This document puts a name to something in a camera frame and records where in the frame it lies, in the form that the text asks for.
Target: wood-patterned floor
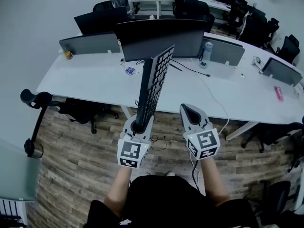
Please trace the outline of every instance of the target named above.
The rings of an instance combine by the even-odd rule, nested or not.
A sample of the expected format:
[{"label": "wood-patterned floor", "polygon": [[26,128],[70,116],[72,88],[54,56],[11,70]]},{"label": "wood-patterned floor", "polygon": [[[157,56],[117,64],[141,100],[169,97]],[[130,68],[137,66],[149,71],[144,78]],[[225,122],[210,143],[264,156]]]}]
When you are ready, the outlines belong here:
[{"label": "wood-patterned floor", "polygon": [[[44,156],[39,175],[37,201],[27,204],[30,227],[82,227],[87,219],[92,200],[103,200],[118,169],[116,151],[119,134],[126,121],[120,107],[112,107],[120,118],[110,115],[97,118],[97,134],[90,132],[89,124],[70,122],[55,108],[49,108],[42,121],[38,142],[44,146]],[[219,130],[226,120],[211,119]],[[237,129],[243,122],[231,121],[224,133]],[[174,171],[194,185],[191,177],[192,165],[183,142],[183,127],[179,114],[157,112],[152,133],[159,140],[139,170],[134,170],[132,180],[145,172],[164,175]],[[222,178],[232,198],[259,198],[262,194],[262,179],[272,182],[289,180],[291,194],[299,182],[300,170],[288,174],[290,156],[289,142],[272,146],[271,151],[259,153],[256,139],[243,150],[240,143],[248,133],[226,142],[221,136],[221,148],[215,157]],[[199,187],[204,189],[202,176]]]}]

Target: water bottle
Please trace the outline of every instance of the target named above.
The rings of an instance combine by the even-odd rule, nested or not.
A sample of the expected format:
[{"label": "water bottle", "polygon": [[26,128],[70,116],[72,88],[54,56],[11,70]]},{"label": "water bottle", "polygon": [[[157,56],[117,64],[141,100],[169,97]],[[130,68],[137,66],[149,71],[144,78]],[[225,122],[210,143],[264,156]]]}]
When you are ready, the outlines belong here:
[{"label": "water bottle", "polygon": [[213,44],[211,42],[206,42],[206,44],[204,45],[204,49],[205,50],[204,50],[203,59],[199,65],[201,68],[208,67],[208,63],[210,61],[211,53],[212,53],[212,49],[213,49]]}]

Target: black shirt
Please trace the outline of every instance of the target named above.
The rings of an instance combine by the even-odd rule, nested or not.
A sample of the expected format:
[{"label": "black shirt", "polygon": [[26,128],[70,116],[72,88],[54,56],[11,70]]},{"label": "black shirt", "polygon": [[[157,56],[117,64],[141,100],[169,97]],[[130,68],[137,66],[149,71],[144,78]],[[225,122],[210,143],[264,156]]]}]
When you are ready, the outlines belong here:
[{"label": "black shirt", "polygon": [[[124,220],[128,225],[120,225]],[[250,227],[257,220],[244,199],[227,201],[215,208],[181,177],[142,176],[130,185],[122,219],[106,205],[92,201],[87,224],[90,227]]]}]

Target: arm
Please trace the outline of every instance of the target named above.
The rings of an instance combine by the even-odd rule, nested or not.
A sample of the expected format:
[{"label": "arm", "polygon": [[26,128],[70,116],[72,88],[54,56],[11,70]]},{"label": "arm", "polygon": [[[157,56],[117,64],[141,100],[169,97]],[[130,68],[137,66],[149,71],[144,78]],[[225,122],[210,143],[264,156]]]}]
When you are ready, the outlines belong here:
[{"label": "arm", "polygon": [[230,200],[228,191],[221,179],[216,163],[212,157],[200,161],[203,171],[206,196],[215,204],[215,207]]},{"label": "arm", "polygon": [[127,199],[131,173],[132,168],[120,167],[104,200],[104,204],[118,217],[121,217]]}]

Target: pink object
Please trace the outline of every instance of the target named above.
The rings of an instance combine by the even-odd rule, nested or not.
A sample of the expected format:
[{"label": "pink object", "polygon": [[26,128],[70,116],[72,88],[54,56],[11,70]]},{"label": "pink object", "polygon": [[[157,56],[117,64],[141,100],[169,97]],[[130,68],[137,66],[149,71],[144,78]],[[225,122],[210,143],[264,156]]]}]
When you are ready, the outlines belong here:
[{"label": "pink object", "polygon": [[284,96],[280,87],[275,86],[275,93],[279,101],[284,101]]}]

